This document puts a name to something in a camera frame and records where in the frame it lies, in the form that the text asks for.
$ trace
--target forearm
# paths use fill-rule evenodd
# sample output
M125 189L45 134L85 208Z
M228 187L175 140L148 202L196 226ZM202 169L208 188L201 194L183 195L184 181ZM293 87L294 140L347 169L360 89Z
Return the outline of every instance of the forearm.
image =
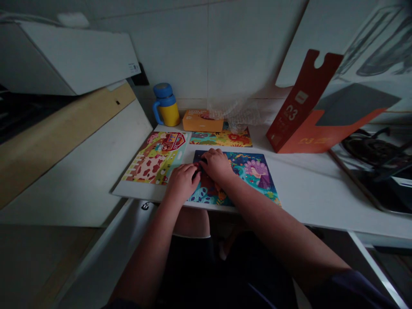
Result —
M221 184L248 226L304 292L350 267L316 235L239 177Z
M179 205L163 201L139 246L124 269L111 297L151 307L161 284Z

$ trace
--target bottle handle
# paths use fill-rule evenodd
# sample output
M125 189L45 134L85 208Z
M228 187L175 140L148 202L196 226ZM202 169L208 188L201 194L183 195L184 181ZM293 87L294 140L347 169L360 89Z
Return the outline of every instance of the bottle handle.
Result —
M156 121L158 122L158 124L164 125L163 121L160 120L160 116L159 116L159 112L158 112L158 106L160 106L160 102L159 102L159 101L156 101L156 102L153 104L154 117L156 118Z

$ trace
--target electrical outlet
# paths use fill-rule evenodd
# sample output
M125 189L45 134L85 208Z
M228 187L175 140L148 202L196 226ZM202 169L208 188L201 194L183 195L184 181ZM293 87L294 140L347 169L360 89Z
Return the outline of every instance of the electrical outlet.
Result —
M147 79L145 69L143 68L143 64L139 62L140 74L133 75L131 77L135 86L149 86L149 80Z

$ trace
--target gas stove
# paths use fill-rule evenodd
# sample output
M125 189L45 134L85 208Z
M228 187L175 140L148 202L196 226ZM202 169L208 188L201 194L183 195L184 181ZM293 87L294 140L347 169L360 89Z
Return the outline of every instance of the gas stove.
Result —
M362 129L330 153L379 210L412 216L412 136Z

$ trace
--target yellow water bottle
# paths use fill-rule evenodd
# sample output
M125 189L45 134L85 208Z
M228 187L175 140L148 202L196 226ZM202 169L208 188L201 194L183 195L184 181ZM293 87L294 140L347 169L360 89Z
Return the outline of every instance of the yellow water bottle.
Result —
M153 92L157 98L156 102L153 104L153 113L158 124L166 125L168 127L177 126L180 123L180 117L172 86L168 83L160 83L153 87Z

